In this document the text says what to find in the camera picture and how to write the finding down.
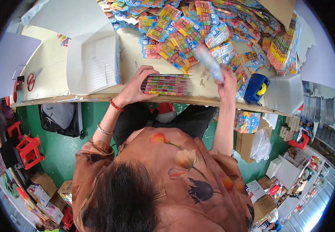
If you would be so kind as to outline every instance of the woman's arm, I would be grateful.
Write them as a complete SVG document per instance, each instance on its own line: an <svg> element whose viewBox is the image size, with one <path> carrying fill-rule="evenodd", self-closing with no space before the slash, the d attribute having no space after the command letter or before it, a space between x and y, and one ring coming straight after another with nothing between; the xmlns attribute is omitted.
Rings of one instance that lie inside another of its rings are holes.
<svg viewBox="0 0 335 232"><path fill-rule="evenodd" d="M140 90L140 86L144 79L148 75L156 73L159 72L154 70L152 66L142 65L131 78L130 82L125 86L125 88L121 90L121 92L113 99L113 103L122 109L127 104L151 99L157 96L156 94L144 94ZM100 122L100 128L107 132L113 132L119 115L120 111L115 109L112 105L109 105L107 112ZM96 142L100 140L109 145L111 142L111 137L112 135L105 134L97 129L93 135L93 141Z"/></svg>
<svg viewBox="0 0 335 232"><path fill-rule="evenodd" d="M237 78L226 65L221 66L224 83L217 83L220 96L220 111L217 121L213 150L231 155L233 151L233 128L236 113Z"/></svg>

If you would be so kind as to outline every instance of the woman's left hand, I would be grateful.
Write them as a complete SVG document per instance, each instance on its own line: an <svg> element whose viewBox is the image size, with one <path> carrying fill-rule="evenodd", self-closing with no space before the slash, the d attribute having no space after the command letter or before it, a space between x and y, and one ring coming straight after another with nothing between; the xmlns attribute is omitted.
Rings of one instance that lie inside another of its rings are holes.
<svg viewBox="0 0 335 232"><path fill-rule="evenodd" d="M140 90L142 82L147 78L148 75L151 74L159 74L159 72L154 70L150 65L140 66L125 88L121 90L121 92L113 99L114 104L120 108L123 108L128 104L148 100L158 96L158 94L144 94Z"/></svg>

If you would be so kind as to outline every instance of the gray backpack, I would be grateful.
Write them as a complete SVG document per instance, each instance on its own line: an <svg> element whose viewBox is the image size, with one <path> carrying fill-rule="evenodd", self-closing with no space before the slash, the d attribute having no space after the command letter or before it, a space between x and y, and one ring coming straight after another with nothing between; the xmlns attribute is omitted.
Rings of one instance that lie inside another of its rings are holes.
<svg viewBox="0 0 335 232"><path fill-rule="evenodd" d="M64 136L85 138L82 128L81 102L39 105L41 127Z"/></svg>

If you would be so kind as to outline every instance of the cardboard box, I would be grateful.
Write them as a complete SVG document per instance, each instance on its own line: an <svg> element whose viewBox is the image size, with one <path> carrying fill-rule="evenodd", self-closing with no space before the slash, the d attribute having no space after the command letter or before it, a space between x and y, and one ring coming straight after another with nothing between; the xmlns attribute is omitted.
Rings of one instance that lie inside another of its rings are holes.
<svg viewBox="0 0 335 232"><path fill-rule="evenodd" d="M259 183L256 180L247 183L245 188L246 192L250 196L252 203L255 203L258 199L262 198L262 196L266 194L266 192L263 190L263 188L259 185Z"/></svg>
<svg viewBox="0 0 335 232"><path fill-rule="evenodd" d="M61 223L63 219L63 213L60 209L55 206L53 203L48 202L47 206L42 206L41 204L37 204L37 207L50 219L52 219L55 223Z"/></svg>
<svg viewBox="0 0 335 232"><path fill-rule="evenodd" d="M43 206L47 206L50 197L44 191L44 189L39 184L31 184L27 188L27 192L35 199L38 204L42 204Z"/></svg>
<svg viewBox="0 0 335 232"><path fill-rule="evenodd" d="M263 118L259 121L258 130L266 129L266 132L269 136L269 139L272 135L272 128L269 127L267 121ZM241 155L241 158L248 164L254 162L254 159L251 159L251 148L254 141L255 133L237 133L237 142L236 142L236 151Z"/></svg>
<svg viewBox="0 0 335 232"><path fill-rule="evenodd" d="M72 207L72 180L66 180L58 190L58 194Z"/></svg>
<svg viewBox="0 0 335 232"><path fill-rule="evenodd" d="M269 164L268 170L266 171L267 177L273 178L277 174L279 168L281 167L281 164L282 160L278 158L272 160L271 163Z"/></svg>
<svg viewBox="0 0 335 232"><path fill-rule="evenodd" d="M258 0L287 30L290 26L296 0Z"/></svg>
<svg viewBox="0 0 335 232"><path fill-rule="evenodd" d="M38 203L46 206L57 191L57 187L53 183L50 176L42 171L36 172L31 177L32 184L27 188L27 192Z"/></svg>
<svg viewBox="0 0 335 232"><path fill-rule="evenodd" d="M273 202L273 199L268 195L264 195L255 203L254 206L254 223L260 221L262 218L266 217L272 210L274 210L277 205Z"/></svg>
<svg viewBox="0 0 335 232"><path fill-rule="evenodd" d="M237 110L235 131L239 133L255 133L258 130L261 113Z"/></svg>
<svg viewBox="0 0 335 232"><path fill-rule="evenodd" d="M53 205L57 206L60 211L63 210L63 208L66 206L66 202L62 199L62 197L59 195L59 193L54 194L54 196L50 199L50 201Z"/></svg>
<svg viewBox="0 0 335 232"><path fill-rule="evenodd" d="M55 186L50 176L43 173L42 171L36 172L31 177L31 181L32 183L39 184L50 198L54 196L55 192L57 191L57 187Z"/></svg>
<svg viewBox="0 0 335 232"><path fill-rule="evenodd" d="M264 190L269 188L272 185L271 180L267 176L259 179L258 183Z"/></svg>
<svg viewBox="0 0 335 232"><path fill-rule="evenodd" d="M70 92L88 95L122 84L119 35L98 3L84 0L41 2L22 16L22 23L71 38L66 70ZM55 15L66 20L58 20Z"/></svg>

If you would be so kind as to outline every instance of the green floor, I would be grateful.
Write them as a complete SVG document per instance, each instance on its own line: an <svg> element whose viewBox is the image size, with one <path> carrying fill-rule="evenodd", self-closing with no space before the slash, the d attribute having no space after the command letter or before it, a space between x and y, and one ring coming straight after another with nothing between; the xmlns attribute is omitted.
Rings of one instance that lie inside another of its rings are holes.
<svg viewBox="0 0 335 232"><path fill-rule="evenodd" d="M21 120L22 133L31 133L32 137L38 136L41 142L39 146L40 153L45 155L45 160L33 167L33 169L41 169L47 173L55 185L59 188L65 180L72 179L75 168L75 154L88 141L97 128L97 123L103 118L108 102L84 102L82 103L82 123L86 132L86 137L81 140L79 137L72 138L62 136L57 133L47 132L41 128L38 106L31 105L26 107L18 107L18 119ZM176 111L184 110L187 106L175 104ZM260 163L247 164L239 156L235 156L239 160L238 165L245 183L257 180L263 177L271 160L283 153L288 147L287 143L279 137L281 126L285 123L285 117L279 116L277 127L272 132L271 143L272 152L270 159ZM202 140L208 150L211 149L217 122L211 120L207 131Z"/></svg>

